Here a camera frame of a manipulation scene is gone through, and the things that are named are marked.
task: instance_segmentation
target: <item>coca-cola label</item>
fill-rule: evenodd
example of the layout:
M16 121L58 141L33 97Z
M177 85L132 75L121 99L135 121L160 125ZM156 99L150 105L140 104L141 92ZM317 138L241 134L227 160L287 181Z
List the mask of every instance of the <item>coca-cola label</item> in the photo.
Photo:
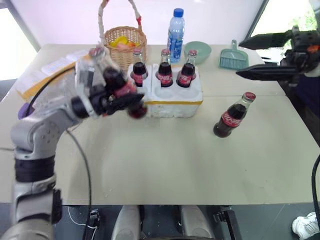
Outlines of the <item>coca-cola label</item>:
M189 85L192 80L192 77L193 76L186 76L186 75L179 73L178 82L181 85Z
M122 88L120 88L118 90L115 90L113 92L113 95L116 98L119 98L119 97L124 96L124 95L126 95L128 93L136 93L136 92L137 92L136 86L133 85L131 80L128 80L126 85L124 85Z
M224 114L222 114L221 118L222 118L224 124L226 124L232 128L238 127L242 121L241 119L235 119L232 116L230 116L228 111L226 111Z
M135 81L136 84L142 84L144 79L147 78L147 74L137 75L135 73L132 73L132 79Z
M170 84L172 82L172 73L169 75L161 75L158 72L156 73L156 77L160 80L160 82L164 85Z

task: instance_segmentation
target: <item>coca-cola bottle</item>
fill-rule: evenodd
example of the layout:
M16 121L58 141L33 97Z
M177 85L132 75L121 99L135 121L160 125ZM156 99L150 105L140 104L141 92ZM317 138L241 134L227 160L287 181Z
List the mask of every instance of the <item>coca-cola bottle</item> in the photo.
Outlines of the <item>coca-cola bottle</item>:
M108 66L103 71L103 78L106 83L105 87L111 89L116 98L123 97L127 94L135 94L136 86L132 81L127 81L125 74L122 71L116 71L111 66ZM147 107L143 101L131 104L127 108L128 114L135 119L140 119L147 114Z
M131 77L137 87L142 87L142 82L148 77L148 71L140 48L133 50L133 72Z
M155 76L160 80L161 87L163 88L170 87L174 83L170 65L170 50L168 48L161 51L161 61Z
M190 50L182 70L178 73L176 83L183 88L189 88L195 75L197 51Z
M214 125L213 132L220 138L228 137L238 127L247 114L250 104L256 99L252 92L245 92L242 98L222 114L220 121Z
M128 81L127 76L123 71L118 71L108 64L108 61L106 60L106 51L103 47L98 46L96 48L92 48L89 51L89 56L102 73L105 81L105 90L114 95L116 99L127 94L137 93L136 86L131 80ZM147 107L144 105L143 101L140 101L128 106L127 112L132 118L139 119L147 114Z

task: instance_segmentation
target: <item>wicker basket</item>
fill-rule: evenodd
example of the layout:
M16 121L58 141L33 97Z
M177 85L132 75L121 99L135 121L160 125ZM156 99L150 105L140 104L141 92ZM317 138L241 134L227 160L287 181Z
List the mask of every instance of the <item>wicker basket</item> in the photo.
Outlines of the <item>wicker basket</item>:
M138 28L131 26L118 26L105 32L103 25L103 13L104 8L108 4L109 0L102 1L98 12L98 23L101 43L110 50L110 56L112 60L115 61L124 72L127 72L129 65L133 63L133 52L135 47L132 46L128 49L118 49L116 47L110 46L109 43L113 42L118 37L125 36L129 41L132 41L134 43L140 43L139 48L141 48L142 50L144 60L147 60L147 38L142 31L141 16L137 10L134 1L128 1L131 3L132 8L134 10L135 18L138 22Z

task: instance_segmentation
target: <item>purple object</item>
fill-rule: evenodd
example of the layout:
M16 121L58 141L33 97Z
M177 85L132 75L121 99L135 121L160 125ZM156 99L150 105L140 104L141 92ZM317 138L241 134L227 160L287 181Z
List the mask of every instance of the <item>purple object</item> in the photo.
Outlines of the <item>purple object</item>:
M27 111L28 107L29 107L29 103L27 103L27 102L22 105L22 107L20 108L20 110L18 112L18 119L19 120L27 117L26 116L26 111ZM31 115L34 111L35 111L35 109L33 107L31 107L28 116Z

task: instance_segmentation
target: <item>window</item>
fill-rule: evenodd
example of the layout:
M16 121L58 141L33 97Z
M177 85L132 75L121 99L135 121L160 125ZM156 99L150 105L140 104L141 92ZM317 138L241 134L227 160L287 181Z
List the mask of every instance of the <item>window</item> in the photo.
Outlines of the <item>window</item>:
M0 81L16 79L37 52L8 8L0 9L0 33Z
M269 0L251 36L257 34L283 33L298 25L300 31L317 29L315 13L309 0ZM291 49L288 41L284 47L258 50L261 57L271 58L276 62Z

